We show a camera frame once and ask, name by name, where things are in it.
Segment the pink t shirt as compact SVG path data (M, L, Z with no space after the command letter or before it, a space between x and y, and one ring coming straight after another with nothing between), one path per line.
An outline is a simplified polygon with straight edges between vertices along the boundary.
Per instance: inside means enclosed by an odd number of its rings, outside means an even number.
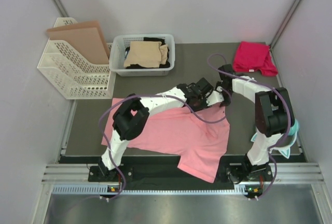
M187 107L174 108L150 117L128 147L179 155L180 170L211 183L227 151L229 132L225 108L219 104L196 114Z

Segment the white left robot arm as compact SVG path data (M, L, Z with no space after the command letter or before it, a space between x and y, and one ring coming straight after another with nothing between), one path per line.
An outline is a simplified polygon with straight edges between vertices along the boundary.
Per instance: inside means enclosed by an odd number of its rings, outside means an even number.
M206 109L222 102L223 96L204 78L189 85L182 83L156 95L131 94L114 105L113 130L107 137L105 129L102 135L107 142L107 149L101 156L98 167L105 180L116 178L121 158L129 141L137 138L146 125L148 118L173 108L188 107L191 112Z

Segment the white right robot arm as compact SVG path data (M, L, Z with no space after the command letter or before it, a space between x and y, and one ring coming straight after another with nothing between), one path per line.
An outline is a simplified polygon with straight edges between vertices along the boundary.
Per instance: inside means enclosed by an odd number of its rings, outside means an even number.
M277 142L281 138L285 139L296 123L288 91L283 87L262 85L248 76L236 75L230 64L217 70L224 97L221 106L230 105L233 93L255 104L256 138L242 162L243 176L255 180L266 170L270 152Z

